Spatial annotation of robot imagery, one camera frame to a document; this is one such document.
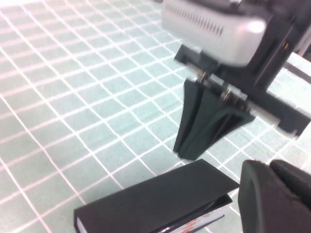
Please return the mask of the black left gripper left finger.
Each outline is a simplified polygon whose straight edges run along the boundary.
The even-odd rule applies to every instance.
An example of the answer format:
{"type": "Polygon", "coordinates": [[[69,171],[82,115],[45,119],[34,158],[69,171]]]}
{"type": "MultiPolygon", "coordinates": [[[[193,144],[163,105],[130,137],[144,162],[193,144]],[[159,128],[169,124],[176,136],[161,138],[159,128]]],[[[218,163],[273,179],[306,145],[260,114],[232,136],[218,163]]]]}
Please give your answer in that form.
{"type": "Polygon", "coordinates": [[[238,206],[245,233],[309,233],[311,214],[270,214],[273,180],[269,165],[246,160],[242,164],[238,206]]]}

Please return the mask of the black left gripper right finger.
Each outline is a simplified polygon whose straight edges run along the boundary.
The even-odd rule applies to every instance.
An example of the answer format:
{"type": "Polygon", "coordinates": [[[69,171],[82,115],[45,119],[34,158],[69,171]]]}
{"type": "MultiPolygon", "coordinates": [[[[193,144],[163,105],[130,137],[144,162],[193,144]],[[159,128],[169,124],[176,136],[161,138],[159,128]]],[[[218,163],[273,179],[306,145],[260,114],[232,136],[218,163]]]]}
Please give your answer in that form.
{"type": "Polygon", "coordinates": [[[272,200],[270,214],[310,214],[311,176],[283,160],[269,164],[273,180],[269,182],[272,200]]]}

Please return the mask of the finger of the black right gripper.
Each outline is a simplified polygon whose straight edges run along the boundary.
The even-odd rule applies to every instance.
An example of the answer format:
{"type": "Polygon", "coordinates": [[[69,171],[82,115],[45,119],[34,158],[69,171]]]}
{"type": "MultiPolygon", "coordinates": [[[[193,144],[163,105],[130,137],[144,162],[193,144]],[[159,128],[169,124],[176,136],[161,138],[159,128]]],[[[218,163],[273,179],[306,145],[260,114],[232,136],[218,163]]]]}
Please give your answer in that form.
{"type": "Polygon", "coordinates": [[[185,80],[184,82],[184,103],[178,134],[175,140],[173,151],[181,156],[182,146],[185,146],[186,139],[194,124],[198,109],[201,104],[204,88],[197,81],[185,80]]]}
{"type": "Polygon", "coordinates": [[[224,100],[221,93],[204,89],[194,124],[182,146],[181,156],[197,160],[209,147],[227,134],[255,119],[243,103],[234,99],[224,100]]]}

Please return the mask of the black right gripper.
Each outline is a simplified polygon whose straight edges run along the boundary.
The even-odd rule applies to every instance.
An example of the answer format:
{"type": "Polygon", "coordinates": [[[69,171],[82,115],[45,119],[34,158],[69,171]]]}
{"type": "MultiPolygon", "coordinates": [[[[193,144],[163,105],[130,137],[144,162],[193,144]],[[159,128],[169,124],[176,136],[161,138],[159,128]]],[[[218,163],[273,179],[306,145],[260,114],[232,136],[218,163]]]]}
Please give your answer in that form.
{"type": "Polygon", "coordinates": [[[307,114],[267,89],[308,31],[306,0],[176,0],[173,29],[201,49],[181,46],[177,61],[240,89],[283,131],[304,132],[307,114]]]}

